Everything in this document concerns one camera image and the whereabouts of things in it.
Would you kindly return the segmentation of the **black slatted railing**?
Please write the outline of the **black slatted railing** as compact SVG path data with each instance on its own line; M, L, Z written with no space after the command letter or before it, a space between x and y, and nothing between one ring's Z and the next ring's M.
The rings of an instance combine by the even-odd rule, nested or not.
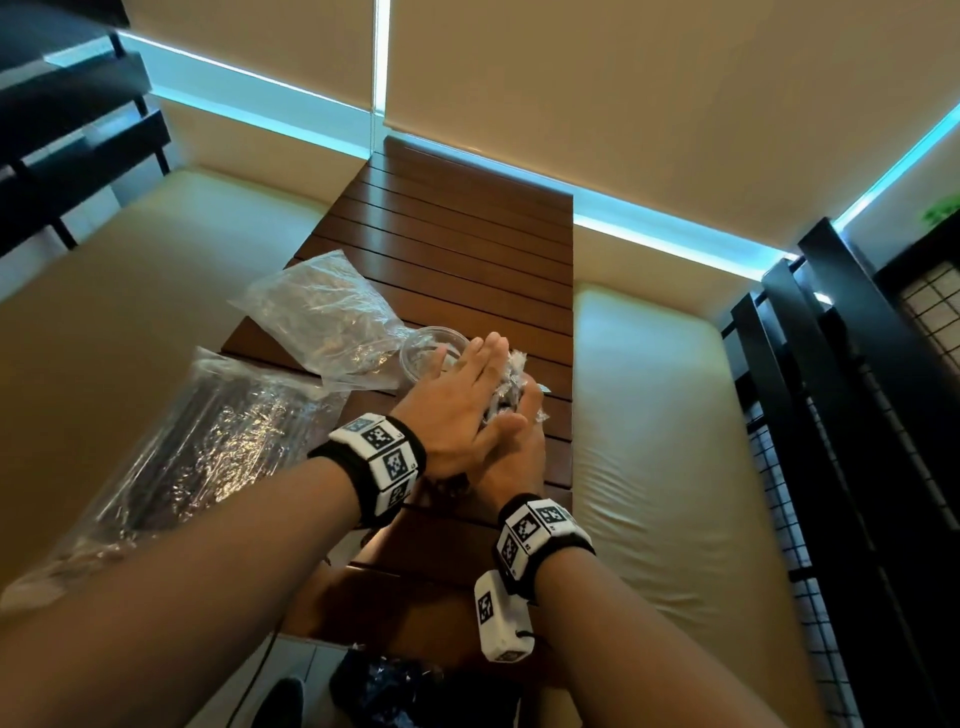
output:
M0 0L0 259L51 232L148 160L171 173L172 138L124 0Z

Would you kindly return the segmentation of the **small clear plastic bag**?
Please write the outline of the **small clear plastic bag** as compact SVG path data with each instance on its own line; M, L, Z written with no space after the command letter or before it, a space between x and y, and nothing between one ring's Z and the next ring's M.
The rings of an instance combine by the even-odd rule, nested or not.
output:
M411 329L341 249L258 278L230 303L335 389L403 386Z

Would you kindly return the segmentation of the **large clear bag dark contents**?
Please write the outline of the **large clear bag dark contents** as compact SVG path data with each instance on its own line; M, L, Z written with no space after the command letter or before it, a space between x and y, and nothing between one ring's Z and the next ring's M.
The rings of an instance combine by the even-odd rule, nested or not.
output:
M158 424L34 568L0 592L0 615L37 610L324 442L349 397L316 377L197 347Z

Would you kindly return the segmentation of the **clear plastic wrapper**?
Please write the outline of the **clear plastic wrapper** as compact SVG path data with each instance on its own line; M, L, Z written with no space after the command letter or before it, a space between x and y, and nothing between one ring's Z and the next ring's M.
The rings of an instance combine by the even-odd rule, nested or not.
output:
M527 354L512 349L507 359L500 383L494 390L486 412L481 419L481 428L505 411L517 411L525 387L525 365Z

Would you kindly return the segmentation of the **black shoe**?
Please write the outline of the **black shoe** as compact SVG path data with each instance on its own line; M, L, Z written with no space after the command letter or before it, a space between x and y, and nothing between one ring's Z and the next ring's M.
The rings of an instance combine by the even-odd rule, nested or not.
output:
M278 680L258 707L249 728L304 728L305 682L296 676Z

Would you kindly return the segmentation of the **black marker wristband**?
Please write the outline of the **black marker wristband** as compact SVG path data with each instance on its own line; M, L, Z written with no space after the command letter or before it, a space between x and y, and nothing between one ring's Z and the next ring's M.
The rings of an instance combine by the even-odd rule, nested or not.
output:
M593 540L558 502L520 493L498 513L493 560L508 594L536 604L535 580L550 555L565 549L595 554Z
M307 453L336 463L356 494L360 528L389 525L425 473L426 450L397 418L368 412L331 431Z

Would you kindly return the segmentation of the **person's right forearm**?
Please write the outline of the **person's right forearm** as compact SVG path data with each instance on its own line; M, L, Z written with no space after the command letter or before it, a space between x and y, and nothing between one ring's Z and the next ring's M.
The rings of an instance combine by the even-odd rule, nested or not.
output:
M786 728L593 553L547 556L534 593L584 728Z

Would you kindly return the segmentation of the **black plastic bag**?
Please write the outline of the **black plastic bag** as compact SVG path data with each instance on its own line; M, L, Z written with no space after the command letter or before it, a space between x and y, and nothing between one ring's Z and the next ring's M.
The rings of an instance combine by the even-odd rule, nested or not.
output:
M355 649L329 691L354 728L515 728L523 695L505 678Z

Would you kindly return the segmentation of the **brown slatted wooden table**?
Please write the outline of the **brown slatted wooden table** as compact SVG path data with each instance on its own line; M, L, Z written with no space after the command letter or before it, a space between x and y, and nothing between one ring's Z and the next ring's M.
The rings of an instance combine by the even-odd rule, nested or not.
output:
M410 326L498 332L550 389L545 484L572 507L572 197L389 139L289 265L339 250ZM487 661L474 583L495 566L497 517L473 494L416 486L391 526L343 567L322 566L280 633L558 687L546 639L513 664Z

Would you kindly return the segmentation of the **black lattice frame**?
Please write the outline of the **black lattice frame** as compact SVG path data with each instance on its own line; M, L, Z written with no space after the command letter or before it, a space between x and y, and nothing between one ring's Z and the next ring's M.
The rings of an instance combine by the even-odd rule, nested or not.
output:
M960 209L879 270L799 249L723 337L827 716L960 728Z

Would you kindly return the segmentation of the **clear plastic cup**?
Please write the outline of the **clear plastic cup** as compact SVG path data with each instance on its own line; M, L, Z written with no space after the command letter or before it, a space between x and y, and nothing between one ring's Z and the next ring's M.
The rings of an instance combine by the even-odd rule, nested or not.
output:
M460 332L439 325L413 329L399 350L399 363L410 385L416 385L430 370L438 348L445 347L440 367L447 372L456 366L470 340Z

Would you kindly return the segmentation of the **beige roller blind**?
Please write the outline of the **beige roller blind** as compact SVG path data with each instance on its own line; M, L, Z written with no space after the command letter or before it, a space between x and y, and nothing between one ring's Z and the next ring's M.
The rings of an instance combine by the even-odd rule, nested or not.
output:
M375 0L123 0L135 35L365 111Z
M390 0L390 127L772 246L959 102L960 0Z

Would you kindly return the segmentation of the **beige bench cushion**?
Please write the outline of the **beige bench cushion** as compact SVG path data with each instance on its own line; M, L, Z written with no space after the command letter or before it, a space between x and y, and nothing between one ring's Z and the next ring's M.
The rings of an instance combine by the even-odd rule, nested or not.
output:
M0 302L0 594L42 564L327 202L181 168Z
M711 323L574 288L573 516L599 559L788 728L829 728Z

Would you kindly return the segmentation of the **person's left hand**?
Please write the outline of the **person's left hand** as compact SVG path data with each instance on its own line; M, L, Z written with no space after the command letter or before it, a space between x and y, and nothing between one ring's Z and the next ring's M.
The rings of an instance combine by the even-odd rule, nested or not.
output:
M510 354L509 341L497 334L497 386ZM474 461L474 437L489 406L489 398L474 399L461 380L461 358L448 370L448 384L436 392L424 392L424 378L416 383L390 412L422 443L427 464L424 478L445 480L470 471Z

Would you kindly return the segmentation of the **person's right hand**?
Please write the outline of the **person's right hand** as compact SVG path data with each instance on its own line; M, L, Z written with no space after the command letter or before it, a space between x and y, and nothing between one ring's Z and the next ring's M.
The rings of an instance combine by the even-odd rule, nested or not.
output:
M546 436L527 425L526 431L504 446L495 456L474 466L467 478L471 489L490 516L498 516L500 509L514 496L535 494L543 498L546 472Z

